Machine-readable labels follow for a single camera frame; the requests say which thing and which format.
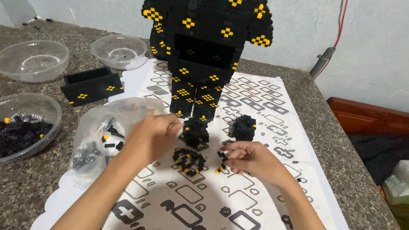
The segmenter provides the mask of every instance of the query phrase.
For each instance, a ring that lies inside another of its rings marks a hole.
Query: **black lego figure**
[[[186,145],[197,148],[199,139],[204,143],[209,142],[209,133],[206,130],[207,123],[200,121],[197,117],[189,118],[184,122],[183,137],[186,140]]]
[[[236,119],[233,124],[233,137],[236,141],[253,141],[256,130],[256,119],[249,115],[243,115]]]
[[[145,0],[154,21],[151,50],[173,75],[170,111],[211,122],[245,41],[268,47],[272,15],[267,0]]]

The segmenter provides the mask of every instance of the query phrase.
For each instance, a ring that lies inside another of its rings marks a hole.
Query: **wooden furniture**
[[[409,113],[337,97],[327,103],[346,134],[409,136]]]

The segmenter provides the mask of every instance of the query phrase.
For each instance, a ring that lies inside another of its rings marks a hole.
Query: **left hand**
[[[131,165],[145,167],[172,147],[182,127],[183,123],[173,113],[150,115],[135,124],[118,157]]]

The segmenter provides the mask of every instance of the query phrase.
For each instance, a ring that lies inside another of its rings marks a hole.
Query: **right hand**
[[[277,157],[260,142],[237,141],[223,146],[221,150],[232,151],[224,164],[231,167],[234,173],[243,174],[247,171],[278,187],[295,180]]]

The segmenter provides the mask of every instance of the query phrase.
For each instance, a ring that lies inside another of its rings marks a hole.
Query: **dark cloth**
[[[409,160],[409,138],[392,135],[348,135],[376,185],[382,184],[400,160]]]

